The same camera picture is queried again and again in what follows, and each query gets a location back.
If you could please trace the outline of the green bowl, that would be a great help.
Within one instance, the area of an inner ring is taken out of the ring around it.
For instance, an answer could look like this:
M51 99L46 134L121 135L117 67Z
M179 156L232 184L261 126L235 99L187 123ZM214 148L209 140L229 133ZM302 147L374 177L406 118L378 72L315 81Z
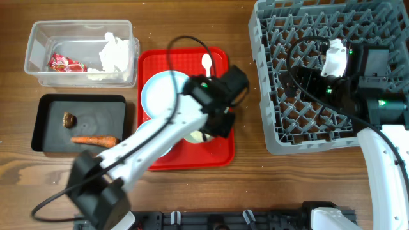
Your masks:
M199 144L202 142L212 141L214 137L200 131L194 131L185 136L184 139L189 143Z

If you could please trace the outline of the small light blue bowl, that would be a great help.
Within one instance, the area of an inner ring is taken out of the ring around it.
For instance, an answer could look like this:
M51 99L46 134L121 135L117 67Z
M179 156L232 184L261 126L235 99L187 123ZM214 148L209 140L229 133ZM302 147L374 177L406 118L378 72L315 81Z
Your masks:
M160 149L162 150L164 146L167 146L168 148L162 151L160 158L167 155L172 149L172 146L170 144L167 144L166 141L166 135L169 134L171 128L172 128L171 124L167 124L164 127L164 124L159 124L158 120L156 119L151 119L144 122L142 125L138 127L136 133L144 134L145 132L153 131L153 134L152 138L146 144L144 144L139 151L140 152L142 151L147 152L148 150L151 151L153 148L156 148L157 146L159 146Z

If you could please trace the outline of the orange carrot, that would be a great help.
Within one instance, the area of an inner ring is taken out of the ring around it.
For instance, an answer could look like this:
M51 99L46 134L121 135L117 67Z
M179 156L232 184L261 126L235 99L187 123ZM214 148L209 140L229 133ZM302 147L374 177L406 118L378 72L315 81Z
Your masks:
M95 145L104 148L112 148L120 143L120 140L114 136L77 136L72 137L71 141L77 144Z

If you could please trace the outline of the white napkin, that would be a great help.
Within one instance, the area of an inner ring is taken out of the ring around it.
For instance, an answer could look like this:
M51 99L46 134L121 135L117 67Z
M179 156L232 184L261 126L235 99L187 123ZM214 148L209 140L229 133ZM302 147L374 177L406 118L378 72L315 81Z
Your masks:
M122 40L112 32L106 32L104 41L91 42L87 54L87 78L91 81L108 81L118 79L129 82L128 64L130 57L130 40Z

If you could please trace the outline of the brown food scrap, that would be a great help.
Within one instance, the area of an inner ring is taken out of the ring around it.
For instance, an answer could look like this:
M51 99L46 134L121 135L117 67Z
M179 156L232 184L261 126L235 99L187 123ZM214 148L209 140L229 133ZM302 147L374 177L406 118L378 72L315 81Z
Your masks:
M63 126L65 128L72 128L76 123L76 117L69 113L69 112L64 112L63 114Z

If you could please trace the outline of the red snack wrapper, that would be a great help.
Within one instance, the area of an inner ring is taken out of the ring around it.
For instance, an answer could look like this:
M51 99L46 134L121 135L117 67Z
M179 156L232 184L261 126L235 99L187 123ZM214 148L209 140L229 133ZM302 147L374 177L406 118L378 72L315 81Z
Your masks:
M58 53L53 53L47 66L57 72L86 72L88 68L78 62Z

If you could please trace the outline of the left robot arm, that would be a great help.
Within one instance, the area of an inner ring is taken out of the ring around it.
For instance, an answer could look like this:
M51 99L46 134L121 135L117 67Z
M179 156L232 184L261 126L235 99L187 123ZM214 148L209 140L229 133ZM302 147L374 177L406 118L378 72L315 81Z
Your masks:
M237 66L222 77L190 77L175 104L146 128L93 156L74 161L67 196L95 229L128 229L135 221L127 192L166 150L192 132L227 138L235 121L235 98L249 80Z

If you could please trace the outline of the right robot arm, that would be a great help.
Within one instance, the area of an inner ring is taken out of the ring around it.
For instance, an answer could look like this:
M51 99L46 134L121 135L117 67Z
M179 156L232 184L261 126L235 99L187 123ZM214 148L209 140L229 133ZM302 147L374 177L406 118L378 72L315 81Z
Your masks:
M408 96L387 77L389 48L310 36L325 58L320 69L293 64L297 40L280 76L288 97L299 96L342 114L353 125L367 167L374 229L408 229Z

